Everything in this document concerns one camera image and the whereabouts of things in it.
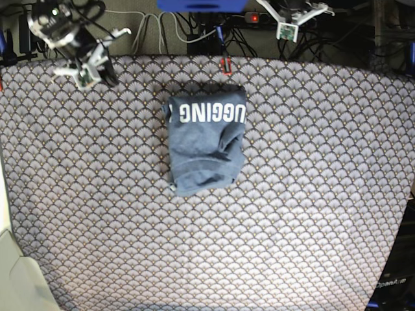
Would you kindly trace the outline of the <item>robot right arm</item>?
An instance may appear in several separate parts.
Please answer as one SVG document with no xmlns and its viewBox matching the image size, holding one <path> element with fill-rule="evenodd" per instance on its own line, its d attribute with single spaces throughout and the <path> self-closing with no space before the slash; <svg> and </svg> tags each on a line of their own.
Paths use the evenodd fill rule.
<svg viewBox="0 0 415 311">
<path fill-rule="evenodd" d="M 105 10 L 103 1 L 36 1 L 27 15 L 29 30 L 66 60 L 54 74 L 72 77 L 80 90 L 119 83 L 109 46 L 127 30 L 110 32 L 98 24 Z"/>
</svg>

